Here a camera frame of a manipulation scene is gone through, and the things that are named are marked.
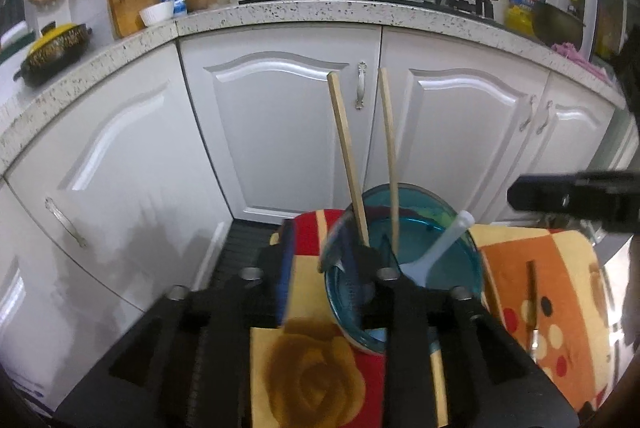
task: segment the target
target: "black dot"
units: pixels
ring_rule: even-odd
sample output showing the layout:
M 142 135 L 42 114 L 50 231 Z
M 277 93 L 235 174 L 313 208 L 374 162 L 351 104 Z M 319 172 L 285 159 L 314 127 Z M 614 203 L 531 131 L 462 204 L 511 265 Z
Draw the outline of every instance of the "black dot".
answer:
M 546 317 L 551 316 L 554 313 L 554 306 L 546 296 L 543 296 L 540 300 L 540 307 L 542 307 L 542 312 L 545 313 Z

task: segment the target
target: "stove burner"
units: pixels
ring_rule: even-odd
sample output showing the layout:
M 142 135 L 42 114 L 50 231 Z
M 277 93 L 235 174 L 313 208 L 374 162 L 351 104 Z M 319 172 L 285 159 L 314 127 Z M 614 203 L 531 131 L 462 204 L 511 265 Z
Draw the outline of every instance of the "stove burner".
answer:
M 442 0 L 436 0 L 436 4 L 443 4 Z M 444 0 L 449 8 L 476 14 L 480 17 L 494 18 L 494 5 L 490 0 Z

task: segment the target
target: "white bowl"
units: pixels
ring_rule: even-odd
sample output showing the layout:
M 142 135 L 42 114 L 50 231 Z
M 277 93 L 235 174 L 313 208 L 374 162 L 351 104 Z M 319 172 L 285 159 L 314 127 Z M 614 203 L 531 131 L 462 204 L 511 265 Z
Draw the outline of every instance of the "white bowl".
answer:
M 151 27 L 165 20 L 169 20 L 174 16 L 174 2 L 165 1 L 149 6 L 144 10 L 140 10 L 140 17 L 146 27 Z

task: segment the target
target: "dark floor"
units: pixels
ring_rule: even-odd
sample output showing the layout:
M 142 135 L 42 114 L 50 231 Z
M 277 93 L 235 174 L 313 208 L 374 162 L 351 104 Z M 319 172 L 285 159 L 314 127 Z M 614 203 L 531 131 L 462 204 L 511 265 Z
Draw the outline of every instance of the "dark floor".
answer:
M 278 228 L 274 224 L 234 219 L 209 286 L 220 289 L 243 267 L 254 265 L 258 253 L 269 245 L 271 234 Z

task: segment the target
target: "brown rose print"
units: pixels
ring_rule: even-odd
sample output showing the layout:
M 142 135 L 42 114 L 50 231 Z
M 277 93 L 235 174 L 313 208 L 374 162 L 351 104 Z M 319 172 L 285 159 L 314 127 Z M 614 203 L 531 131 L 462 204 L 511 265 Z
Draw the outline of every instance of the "brown rose print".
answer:
M 337 428 L 364 403 L 351 346 L 329 322 L 289 320 L 273 344 L 264 382 L 281 428 Z

